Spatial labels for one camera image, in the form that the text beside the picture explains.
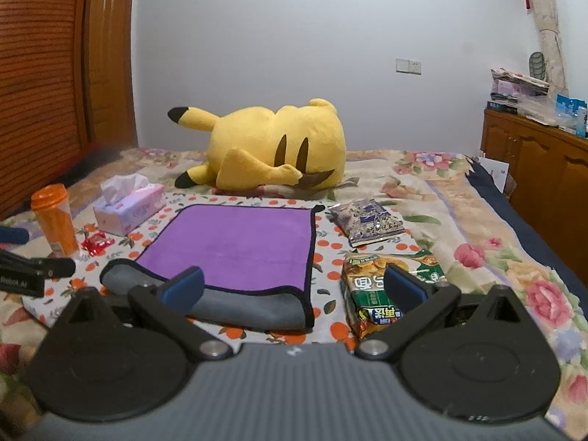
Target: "orange cup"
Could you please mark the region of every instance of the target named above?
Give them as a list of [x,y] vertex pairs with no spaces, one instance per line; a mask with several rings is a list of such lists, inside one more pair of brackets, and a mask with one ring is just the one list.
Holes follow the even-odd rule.
[[53,184],[35,192],[31,196],[31,209],[55,255],[67,257],[78,250],[69,194],[63,184]]

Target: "black ear tip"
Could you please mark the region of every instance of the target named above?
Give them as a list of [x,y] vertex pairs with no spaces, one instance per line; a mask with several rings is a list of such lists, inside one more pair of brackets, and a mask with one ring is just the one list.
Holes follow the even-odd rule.
[[189,189],[190,187],[194,187],[197,184],[192,179],[190,179],[190,176],[187,175],[186,171],[178,176],[174,185],[178,189]]
[[187,107],[173,107],[168,111],[168,117],[175,123],[178,123],[180,118],[187,111]]

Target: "yellow plush toy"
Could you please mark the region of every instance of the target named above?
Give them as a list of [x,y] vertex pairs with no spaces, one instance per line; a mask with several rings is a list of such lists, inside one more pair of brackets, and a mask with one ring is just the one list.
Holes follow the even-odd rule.
[[345,169],[345,137],[334,105],[312,99],[274,113],[247,107],[224,117],[196,107],[174,107],[169,118],[211,132],[208,163],[176,179],[179,189],[214,184],[223,190],[284,184],[303,189],[337,185]]

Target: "red plastic wrapper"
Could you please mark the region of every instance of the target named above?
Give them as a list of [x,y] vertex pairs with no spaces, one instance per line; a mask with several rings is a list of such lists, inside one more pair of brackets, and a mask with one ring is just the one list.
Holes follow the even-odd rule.
[[99,231],[88,237],[80,245],[83,250],[87,250],[91,256],[96,256],[112,244],[114,244],[114,239],[107,237],[104,232]]

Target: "wall outlet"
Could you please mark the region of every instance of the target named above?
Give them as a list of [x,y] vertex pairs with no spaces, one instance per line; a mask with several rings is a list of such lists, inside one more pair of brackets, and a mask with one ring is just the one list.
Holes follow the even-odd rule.
[[396,73],[410,73],[410,60],[396,58]]
[[409,64],[410,72],[414,75],[420,75],[421,72],[421,64],[420,61],[411,61]]

